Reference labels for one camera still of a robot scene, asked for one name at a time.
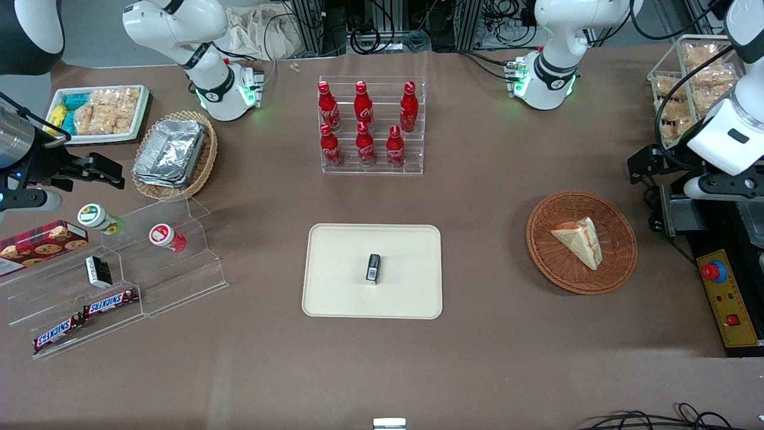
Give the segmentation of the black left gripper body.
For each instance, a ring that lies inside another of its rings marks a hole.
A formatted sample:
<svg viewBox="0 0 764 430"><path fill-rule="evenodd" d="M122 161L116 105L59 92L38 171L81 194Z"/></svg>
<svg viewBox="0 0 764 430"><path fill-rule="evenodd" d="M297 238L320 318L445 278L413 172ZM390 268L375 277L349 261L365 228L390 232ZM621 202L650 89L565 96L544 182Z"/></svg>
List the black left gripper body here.
<svg viewBox="0 0 764 430"><path fill-rule="evenodd" d="M707 161L690 149L657 149L657 159L660 159L657 175L669 177L671 183L678 180L677 187L708 172Z"/></svg>

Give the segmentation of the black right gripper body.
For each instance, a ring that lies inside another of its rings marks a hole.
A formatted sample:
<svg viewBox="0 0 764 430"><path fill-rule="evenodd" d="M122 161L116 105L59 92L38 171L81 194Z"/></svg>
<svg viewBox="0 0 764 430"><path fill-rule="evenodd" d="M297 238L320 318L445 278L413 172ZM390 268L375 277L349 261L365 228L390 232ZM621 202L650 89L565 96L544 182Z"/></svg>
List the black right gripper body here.
<svg viewBox="0 0 764 430"><path fill-rule="evenodd" d="M63 192L73 190L73 180L58 177L73 160L62 145L47 149L54 139L38 128L27 131L2 130L2 193L44 185Z"/></svg>

